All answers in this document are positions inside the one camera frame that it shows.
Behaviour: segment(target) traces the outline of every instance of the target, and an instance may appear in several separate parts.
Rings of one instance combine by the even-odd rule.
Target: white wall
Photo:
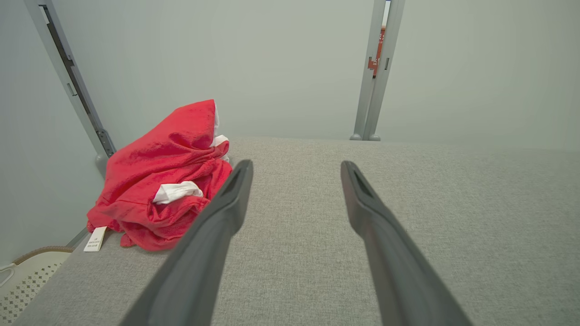
[[[383,141],[580,150],[580,1],[407,0]]]
[[[86,226],[95,150],[22,0],[0,2],[0,266]]]
[[[117,147],[215,98],[220,132],[348,139],[372,0],[54,0]]]

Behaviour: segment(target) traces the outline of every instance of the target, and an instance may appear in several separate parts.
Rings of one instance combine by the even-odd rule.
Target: white clothing tag
[[[97,252],[101,250],[103,244],[103,237],[105,236],[106,226],[98,227],[90,235],[89,242],[86,243],[85,252]]]

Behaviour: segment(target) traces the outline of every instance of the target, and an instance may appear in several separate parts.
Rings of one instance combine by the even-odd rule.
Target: gray upholstered surface
[[[580,154],[289,139],[233,139],[254,161],[215,324],[377,324],[339,164],[352,160],[476,325],[580,323]],[[18,325],[109,325],[166,253],[75,251]]]

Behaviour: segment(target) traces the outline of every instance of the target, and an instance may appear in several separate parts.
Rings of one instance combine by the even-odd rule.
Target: metal bracket
[[[362,72],[361,93],[358,97],[357,118],[354,122],[354,132],[350,140],[363,140],[365,124],[367,123],[367,114],[369,110],[369,103],[374,88],[373,75],[375,72],[375,62],[379,64],[379,60],[373,60],[378,52],[380,39],[380,27],[385,12],[385,0],[373,0],[371,26],[369,29],[367,54],[364,59],[364,69]]]
[[[77,91],[74,89],[74,87],[73,87],[73,86],[71,86],[71,83],[69,83],[69,82],[68,82],[68,83],[67,83],[67,86],[68,86],[68,91],[71,93],[71,96],[77,96],[77,95],[78,95],[78,93],[77,93]]]
[[[111,141],[107,131],[103,128],[99,128],[97,130],[97,136],[99,137],[101,144],[103,144],[103,148],[105,149],[107,156],[111,157],[113,154],[115,154],[115,146],[113,146],[113,142]]]
[[[45,10],[47,10],[49,12],[48,19],[50,20],[51,23],[54,24],[54,27],[56,29],[56,33],[60,36],[60,43],[63,47],[64,50],[64,54],[66,55],[66,58],[73,61],[73,52],[71,51],[71,47],[68,44],[68,41],[66,40],[65,37],[63,37],[64,35],[64,31],[63,31],[63,27],[60,25],[60,21],[58,19],[54,19],[54,17],[50,17],[50,13],[56,13],[56,8],[55,5],[53,3],[52,0],[48,0],[46,1],[46,5],[42,5]]]
[[[375,84],[370,96],[367,119],[364,125],[364,132],[362,133],[363,140],[380,141],[380,136],[375,133],[376,124],[378,123],[380,109],[385,98],[385,89],[387,87],[387,80],[389,79],[390,67],[393,65],[395,45],[397,43],[399,27],[401,26],[404,6],[405,0],[391,0],[385,37],[383,44],[381,44],[381,57],[384,59],[378,63]]]

